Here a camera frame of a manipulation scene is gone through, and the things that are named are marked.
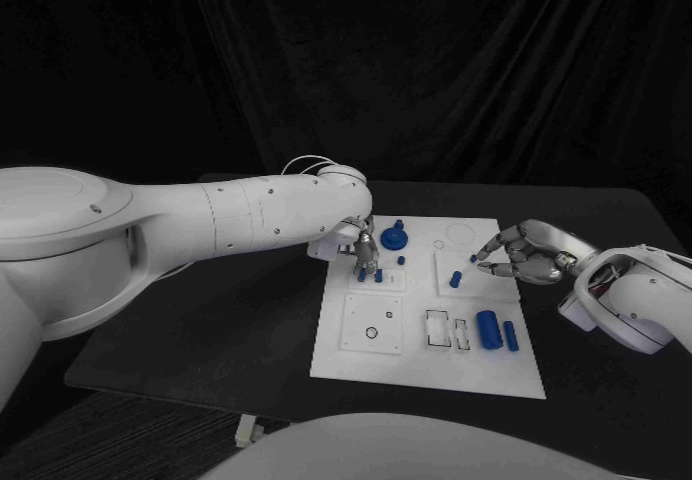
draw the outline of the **wire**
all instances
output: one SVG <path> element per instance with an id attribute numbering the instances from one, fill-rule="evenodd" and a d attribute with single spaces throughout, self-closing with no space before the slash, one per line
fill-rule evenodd
<path id="1" fill-rule="evenodd" d="M 336 165 L 334 162 L 320 162 L 316 163 L 311 167 L 307 167 L 301 172 L 300 175 L 303 175 L 309 170 L 311 170 L 314 167 L 319 167 L 320 165 Z"/>
<path id="2" fill-rule="evenodd" d="M 195 262 L 190 262 L 187 265 L 183 265 L 177 270 L 173 270 L 172 272 L 164 273 L 164 274 L 156 279 L 156 281 L 163 280 L 163 279 L 172 277 L 173 275 L 179 274 L 193 263 L 195 263 Z"/>
<path id="3" fill-rule="evenodd" d="M 296 157 L 287 164 L 285 164 L 285 167 L 284 169 L 281 170 L 281 175 L 285 173 L 285 170 L 288 169 L 288 167 L 291 166 L 293 162 L 296 162 L 297 160 L 303 159 L 303 158 L 319 158 L 320 160 L 326 160 L 329 163 L 332 163 L 333 165 L 339 165 L 333 160 L 330 160 L 327 157 L 321 157 L 320 155 L 301 155 L 300 157 Z"/>

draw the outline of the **black table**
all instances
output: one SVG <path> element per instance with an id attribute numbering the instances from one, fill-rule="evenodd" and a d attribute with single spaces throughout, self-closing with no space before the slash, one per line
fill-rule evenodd
<path id="1" fill-rule="evenodd" d="M 538 218 L 603 249 L 646 243 L 685 253 L 633 190 L 369 186 L 375 214 L 497 218 L 500 228 Z M 689 478 L 692 355 L 676 341 L 644 355 L 600 330 L 585 334 L 556 313 L 569 280 L 519 284 L 548 395 L 532 400 L 310 378 L 326 271 L 304 245 L 196 263 L 98 328 L 68 384 L 293 421 L 350 412 L 422 415 L 523 438 L 616 473 Z"/>

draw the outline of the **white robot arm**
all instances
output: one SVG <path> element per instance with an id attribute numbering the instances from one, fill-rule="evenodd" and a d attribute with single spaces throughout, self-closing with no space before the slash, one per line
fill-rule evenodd
<path id="1" fill-rule="evenodd" d="M 572 274 L 574 291 L 558 310 L 585 331 L 601 327 L 623 345 L 649 354 L 675 337 L 692 352 L 691 259 L 646 245 L 601 252 L 538 220 L 500 232 L 479 260 L 500 246 L 512 263 L 482 262 L 479 270 L 541 285 Z"/>
<path id="2" fill-rule="evenodd" d="M 189 185 L 127 185 L 61 168 L 0 170 L 0 410 L 43 340 L 94 328 L 177 267 L 310 242 L 375 262 L 372 197 L 343 165 Z"/>

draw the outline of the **small blue part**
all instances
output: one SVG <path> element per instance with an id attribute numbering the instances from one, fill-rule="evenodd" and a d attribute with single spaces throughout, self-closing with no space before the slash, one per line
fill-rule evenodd
<path id="1" fill-rule="evenodd" d="M 404 231 L 404 222 L 396 220 L 394 227 L 389 227 L 379 237 L 382 246 L 388 250 L 401 250 L 408 244 L 408 235 Z"/>
<path id="2" fill-rule="evenodd" d="M 450 280 L 450 287 L 458 288 L 458 282 L 461 281 L 461 272 L 454 272 Z"/>
<path id="3" fill-rule="evenodd" d="M 515 324 L 507 320 L 502 326 L 505 327 L 505 338 L 507 339 L 507 348 L 512 352 L 519 351 L 519 344 L 516 343 Z"/>
<path id="4" fill-rule="evenodd" d="M 497 317 L 492 310 L 483 310 L 476 314 L 476 322 L 479 324 L 480 343 L 487 350 L 502 348 L 500 325 Z"/>

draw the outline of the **white board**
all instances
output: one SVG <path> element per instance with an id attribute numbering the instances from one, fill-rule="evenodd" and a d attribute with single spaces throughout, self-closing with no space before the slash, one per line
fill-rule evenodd
<path id="1" fill-rule="evenodd" d="M 399 218 L 409 241 L 402 250 L 389 251 L 379 243 L 379 235 Z M 389 283 L 386 275 L 382 284 L 372 278 L 359 283 L 352 278 L 355 257 L 342 256 L 330 262 L 310 376 L 545 399 L 516 281 L 483 274 L 469 260 L 470 253 L 477 252 L 497 233 L 494 219 L 375 216 L 379 267 L 396 274 Z M 407 258 L 404 265 L 396 263 L 399 255 Z M 505 251 L 494 252 L 489 260 L 509 262 Z M 448 287 L 454 270 L 463 272 L 458 289 Z M 349 295 L 375 296 L 373 311 L 381 311 L 383 302 L 392 298 L 401 299 L 401 353 L 342 348 Z M 427 310 L 445 311 L 450 322 L 466 320 L 469 350 L 427 348 Z M 476 313 L 483 310 L 494 311 L 500 323 L 505 346 L 496 350 L 483 349 L 480 344 Z M 506 320 L 513 322 L 518 352 L 506 347 L 502 329 Z M 363 336 L 365 323 L 353 330 L 356 334 L 362 330 Z"/>

